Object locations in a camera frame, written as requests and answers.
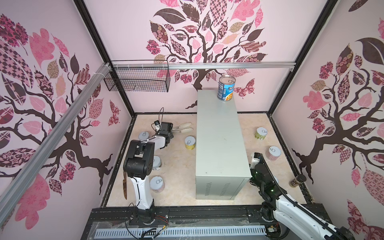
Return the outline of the green short can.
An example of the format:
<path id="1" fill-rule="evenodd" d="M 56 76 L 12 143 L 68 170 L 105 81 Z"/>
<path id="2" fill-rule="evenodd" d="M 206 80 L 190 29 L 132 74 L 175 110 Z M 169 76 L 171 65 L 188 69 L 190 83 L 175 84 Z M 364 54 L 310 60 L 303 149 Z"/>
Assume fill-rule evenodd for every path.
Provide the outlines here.
<path id="1" fill-rule="evenodd" d="M 268 134 L 268 130 L 266 128 L 259 127 L 256 130 L 255 138 L 257 140 L 261 140 L 262 141 L 262 140 L 264 140 L 266 138 L 267 134 Z"/>

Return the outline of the blue chicken noodle soup can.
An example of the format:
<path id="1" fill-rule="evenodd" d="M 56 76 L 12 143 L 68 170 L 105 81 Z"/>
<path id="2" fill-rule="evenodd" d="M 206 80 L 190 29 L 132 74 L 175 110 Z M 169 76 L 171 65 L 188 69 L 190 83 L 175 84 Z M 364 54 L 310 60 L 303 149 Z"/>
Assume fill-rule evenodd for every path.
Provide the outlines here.
<path id="1" fill-rule="evenodd" d="M 223 75 L 219 78 L 218 99 L 224 102 L 233 98 L 236 79 L 229 75 Z"/>

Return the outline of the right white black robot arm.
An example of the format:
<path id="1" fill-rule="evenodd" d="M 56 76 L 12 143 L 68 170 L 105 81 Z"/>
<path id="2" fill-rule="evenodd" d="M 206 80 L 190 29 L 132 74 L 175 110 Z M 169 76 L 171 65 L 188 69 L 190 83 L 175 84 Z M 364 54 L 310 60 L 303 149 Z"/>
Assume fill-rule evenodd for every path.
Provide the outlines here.
<path id="1" fill-rule="evenodd" d="M 263 198 L 261 216 L 268 222 L 279 222 L 302 240 L 353 240 L 345 227 L 337 228 L 293 199 L 278 184 L 266 163 L 250 167 L 250 182 Z"/>

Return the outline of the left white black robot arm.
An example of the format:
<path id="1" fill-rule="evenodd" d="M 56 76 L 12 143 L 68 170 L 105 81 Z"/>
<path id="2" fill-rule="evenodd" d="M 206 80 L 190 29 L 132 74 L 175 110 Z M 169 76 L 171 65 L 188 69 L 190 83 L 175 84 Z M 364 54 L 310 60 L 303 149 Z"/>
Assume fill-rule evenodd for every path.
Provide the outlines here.
<path id="1" fill-rule="evenodd" d="M 153 170 L 155 151 L 165 148 L 174 137 L 173 124 L 155 121 L 155 134 L 144 140 L 132 140 L 123 164 L 124 174 L 131 179 L 136 196 L 136 207 L 148 211 L 154 204 L 148 176 Z"/>

